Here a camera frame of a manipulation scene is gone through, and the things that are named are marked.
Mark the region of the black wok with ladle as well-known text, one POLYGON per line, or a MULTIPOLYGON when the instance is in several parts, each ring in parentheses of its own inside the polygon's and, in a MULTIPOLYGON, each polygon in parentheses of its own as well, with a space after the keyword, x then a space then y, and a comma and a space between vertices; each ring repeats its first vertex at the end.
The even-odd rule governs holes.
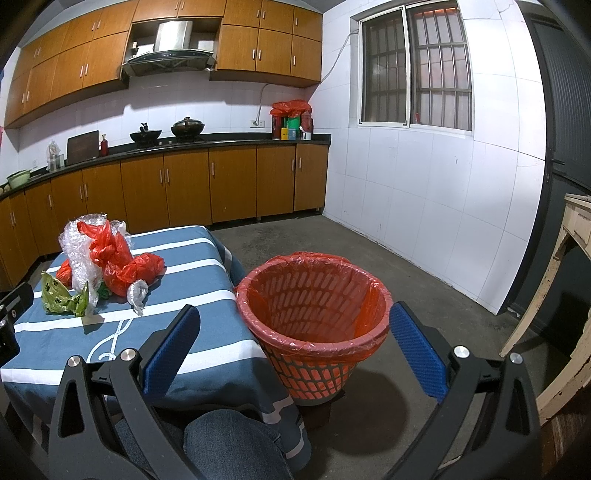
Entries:
POLYGON ((150 129, 147 123, 141 123, 136 132, 130 133, 129 137, 138 148, 153 147, 158 143, 161 130, 150 129))

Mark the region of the barred window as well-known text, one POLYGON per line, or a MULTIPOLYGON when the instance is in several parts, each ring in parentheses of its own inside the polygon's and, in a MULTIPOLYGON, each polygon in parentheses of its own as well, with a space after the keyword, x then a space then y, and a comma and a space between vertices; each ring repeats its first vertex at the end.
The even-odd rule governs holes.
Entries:
POLYGON ((360 125, 469 132, 469 48, 456 1, 390 7, 359 22, 360 125))

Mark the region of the small red plastic bag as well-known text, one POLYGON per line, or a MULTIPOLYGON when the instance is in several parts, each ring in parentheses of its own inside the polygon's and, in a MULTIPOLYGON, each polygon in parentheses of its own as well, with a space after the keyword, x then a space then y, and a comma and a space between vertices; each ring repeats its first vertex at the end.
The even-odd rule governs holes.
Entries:
POLYGON ((66 288, 72 288, 72 268, 68 259, 66 259, 59 267, 55 275, 66 288))

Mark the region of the blue white striped tablecloth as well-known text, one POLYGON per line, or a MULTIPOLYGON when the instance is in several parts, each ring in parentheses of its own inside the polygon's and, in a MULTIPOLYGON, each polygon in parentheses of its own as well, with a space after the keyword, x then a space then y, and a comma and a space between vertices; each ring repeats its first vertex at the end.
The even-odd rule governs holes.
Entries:
POLYGON ((148 402, 167 413, 250 409, 279 438, 291 471, 303 470, 311 459, 304 420, 236 306, 242 264, 204 226, 139 233, 130 242, 132 254, 154 254, 165 266, 142 311, 112 296, 99 301, 93 315, 75 317, 49 313, 35 298, 14 325, 20 351, 1 369, 11 399, 48 423, 71 357, 101 364, 162 333, 140 384, 148 402))

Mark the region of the large red plastic bag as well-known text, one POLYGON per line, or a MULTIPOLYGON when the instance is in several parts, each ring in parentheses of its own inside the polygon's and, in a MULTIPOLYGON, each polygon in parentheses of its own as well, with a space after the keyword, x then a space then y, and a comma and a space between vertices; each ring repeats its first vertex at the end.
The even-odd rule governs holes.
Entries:
POLYGON ((101 269, 103 281, 113 294, 124 297, 134 282, 143 280, 151 284, 164 274, 165 264, 160 256, 152 253, 133 256, 124 236, 114 232, 108 220, 102 225, 78 221, 77 229, 91 239, 90 260, 101 269))

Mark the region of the clear bubble wrap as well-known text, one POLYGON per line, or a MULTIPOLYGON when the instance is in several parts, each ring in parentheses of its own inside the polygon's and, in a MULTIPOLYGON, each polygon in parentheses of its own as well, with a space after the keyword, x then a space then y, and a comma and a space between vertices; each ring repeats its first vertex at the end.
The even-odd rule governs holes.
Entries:
POLYGON ((62 252, 69 260, 72 269, 71 287, 77 293, 87 288, 86 316, 94 313, 99 301, 99 288, 103 284, 103 273, 102 269, 90 258, 90 244, 93 239, 78 230, 78 223, 84 222, 90 227, 102 227, 107 221, 107 215, 104 213, 85 214, 69 221, 58 237, 62 252))

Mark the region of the green yellow boxes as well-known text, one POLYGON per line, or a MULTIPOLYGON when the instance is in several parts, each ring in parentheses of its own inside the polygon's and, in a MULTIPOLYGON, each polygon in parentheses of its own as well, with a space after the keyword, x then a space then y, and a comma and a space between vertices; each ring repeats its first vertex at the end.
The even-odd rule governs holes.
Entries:
POLYGON ((301 117, 283 117, 280 129, 280 139, 283 141, 297 141, 301 136, 301 117))

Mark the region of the small clear plastic bag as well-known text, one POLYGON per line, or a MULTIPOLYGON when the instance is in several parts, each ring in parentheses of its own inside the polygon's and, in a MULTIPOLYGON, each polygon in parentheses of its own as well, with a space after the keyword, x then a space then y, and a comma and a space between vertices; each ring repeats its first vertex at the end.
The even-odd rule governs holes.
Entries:
POLYGON ((127 303, 138 316, 143 315, 144 300, 148 292, 149 288, 144 280, 134 281, 126 291, 127 303))

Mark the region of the green basin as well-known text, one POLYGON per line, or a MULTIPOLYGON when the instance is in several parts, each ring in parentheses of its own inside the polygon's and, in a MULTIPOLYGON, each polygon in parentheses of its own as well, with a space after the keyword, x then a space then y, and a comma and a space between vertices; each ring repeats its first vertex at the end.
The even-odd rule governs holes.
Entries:
POLYGON ((19 170, 7 176, 8 185, 11 190, 17 189, 25 185, 31 177, 31 171, 29 169, 19 170))

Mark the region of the glass jar with bag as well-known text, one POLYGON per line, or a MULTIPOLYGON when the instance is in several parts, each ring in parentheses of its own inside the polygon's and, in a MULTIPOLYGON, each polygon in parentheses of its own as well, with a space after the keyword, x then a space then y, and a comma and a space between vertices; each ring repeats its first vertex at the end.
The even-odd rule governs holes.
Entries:
POLYGON ((64 154, 55 141, 51 141, 47 147, 47 165, 50 172, 59 170, 64 166, 64 154))

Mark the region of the range hood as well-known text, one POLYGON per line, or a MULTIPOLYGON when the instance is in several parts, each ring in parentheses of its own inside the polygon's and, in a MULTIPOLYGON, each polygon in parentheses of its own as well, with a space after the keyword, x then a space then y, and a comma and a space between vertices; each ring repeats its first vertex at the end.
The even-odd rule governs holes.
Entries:
POLYGON ((122 75, 140 77, 212 71, 221 18, 161 19, 133 23, 122 75))

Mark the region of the green plastic bag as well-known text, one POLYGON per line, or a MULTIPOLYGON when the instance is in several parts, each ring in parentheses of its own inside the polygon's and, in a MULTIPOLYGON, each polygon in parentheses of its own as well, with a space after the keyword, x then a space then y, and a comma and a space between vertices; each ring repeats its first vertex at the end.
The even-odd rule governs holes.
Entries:
POLYGON ((97 289, 86 282, 81 291, 71 294, 56 277, 47 272, 41 273, 41 300, 47 313, 89 316, 94 313, 99 300, 108 300, 110 296, 111 291, 104 282, 97 289))

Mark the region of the red bottle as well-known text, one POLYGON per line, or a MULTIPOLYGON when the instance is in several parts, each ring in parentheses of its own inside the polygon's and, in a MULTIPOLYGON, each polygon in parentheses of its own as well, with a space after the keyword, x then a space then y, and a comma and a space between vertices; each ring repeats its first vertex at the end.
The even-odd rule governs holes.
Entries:
POLYGON ((106 138, 106 134, 102 134, 101 135, 101 141, 100 141, 100 156, 104 157, 107 156, 108 153, 108 140, 106 138))

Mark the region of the lower wooden kitchen cabinets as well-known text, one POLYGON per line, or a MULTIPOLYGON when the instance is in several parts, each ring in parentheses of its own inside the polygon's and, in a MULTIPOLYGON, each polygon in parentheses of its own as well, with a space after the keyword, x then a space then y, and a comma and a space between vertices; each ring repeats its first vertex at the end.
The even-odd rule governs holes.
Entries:
POLYGON ((328 145, 270 142, 153 153, 59 174, 2 199, 1 288, 59 252, 66 223, 84 214, 104 213, 138 234, 321 211, 328 166, 328 145))

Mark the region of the red bag on counter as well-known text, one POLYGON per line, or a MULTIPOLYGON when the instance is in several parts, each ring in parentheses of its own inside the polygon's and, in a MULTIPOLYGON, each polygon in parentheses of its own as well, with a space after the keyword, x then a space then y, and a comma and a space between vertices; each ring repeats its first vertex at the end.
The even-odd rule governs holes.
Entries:
POLYGON ((276 102, 270 109, 270 115, 280 118, 297 118, 305 112, 311 113, 312 107, 303 99, 276 102))

